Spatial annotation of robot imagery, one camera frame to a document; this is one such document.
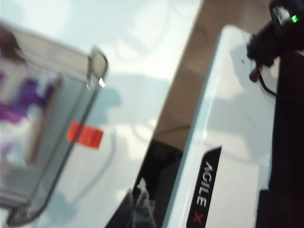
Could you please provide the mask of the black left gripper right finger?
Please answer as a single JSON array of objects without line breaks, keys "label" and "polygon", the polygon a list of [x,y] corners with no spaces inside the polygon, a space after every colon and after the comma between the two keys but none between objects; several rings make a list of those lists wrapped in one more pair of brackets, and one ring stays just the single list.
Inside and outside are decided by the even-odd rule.
[{"label": "black left gripper right finger", "polygon": [[137,199],[137,227],[155,228],[156,222],[153,215],[155,201],[150,199],[144,178],[140,179],[137,189],[140,191]]}]

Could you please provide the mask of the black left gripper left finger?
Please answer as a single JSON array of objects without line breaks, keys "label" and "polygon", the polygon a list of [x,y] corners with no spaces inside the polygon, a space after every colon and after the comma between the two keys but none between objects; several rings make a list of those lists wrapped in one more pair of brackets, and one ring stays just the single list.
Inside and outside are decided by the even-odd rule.
[{"label": "black left gripper left finger", "polygon": [[128,190],[127,198],[129,200],[129,206],[127,211],[126,228],[139,228],[140,227],[140,204],[142,201],[142,195],[139,190],[135,193],[132,189]]}]

